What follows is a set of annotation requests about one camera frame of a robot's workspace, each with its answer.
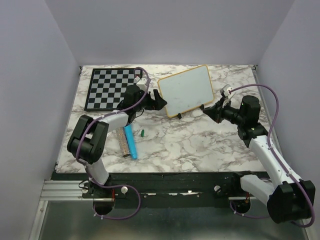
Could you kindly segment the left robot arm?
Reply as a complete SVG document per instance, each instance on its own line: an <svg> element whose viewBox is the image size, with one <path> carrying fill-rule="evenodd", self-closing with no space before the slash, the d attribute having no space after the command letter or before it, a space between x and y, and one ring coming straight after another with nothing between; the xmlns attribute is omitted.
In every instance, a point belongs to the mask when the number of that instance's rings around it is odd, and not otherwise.
<svg viewBox="0 0 320 240"><path fill-rule="evenodd" d="M107 182L110 175L101 159L108 133L131 124L141 110L160 111L168 104L158 90L154 89L153 94L154 98L150 92L130 85L114 111L97 118L82 115L78 119L67 151L84 166L89 180L95 183L93 191L99 197L107 197L111 191Z"/></svg>

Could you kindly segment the yellow framed whiteboard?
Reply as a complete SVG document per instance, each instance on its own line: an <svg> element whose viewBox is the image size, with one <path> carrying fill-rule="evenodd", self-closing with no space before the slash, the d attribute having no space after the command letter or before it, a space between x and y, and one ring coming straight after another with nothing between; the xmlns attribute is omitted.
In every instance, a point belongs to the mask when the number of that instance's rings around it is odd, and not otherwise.
<svg viewBox="0 0 320 240"><path fill-rule="evenodd" d="M157 81L159 92L167 102L169 118L212 103L214 90L207 65L197 66Z"/></svg>

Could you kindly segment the green marker cap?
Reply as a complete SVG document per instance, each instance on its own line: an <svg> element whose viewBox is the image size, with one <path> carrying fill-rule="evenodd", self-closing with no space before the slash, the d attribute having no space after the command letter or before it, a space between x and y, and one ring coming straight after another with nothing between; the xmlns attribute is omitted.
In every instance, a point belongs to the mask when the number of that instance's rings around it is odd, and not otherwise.
<svg viewBox="0 0 320 240"><path fill-rule="evenodd" d="M141 136L141 137L144 137L144 135L145 135L145 130L143 129L143 130L141 131L140 136Z"/></svg>

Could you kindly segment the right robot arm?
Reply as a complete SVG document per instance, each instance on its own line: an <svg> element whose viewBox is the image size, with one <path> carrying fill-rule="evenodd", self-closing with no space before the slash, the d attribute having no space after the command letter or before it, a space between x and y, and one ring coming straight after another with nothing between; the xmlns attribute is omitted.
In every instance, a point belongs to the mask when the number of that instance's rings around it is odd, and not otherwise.
<svg viewBox="0 0 320 240"><path fill-rule="evenodd" d="M203 109L216 123L226 120L237 126L239 138L256 155L270 178L266 182L253 173L241 172L230 183L230 191L236 196L252 194L266 205L270 218L277 224L304 219L313 224L316 188L310 180L302 180L279 155L268 131L259 123L260 110L259 99L252 95L244 96L238 109L225 97Z"/></svg>

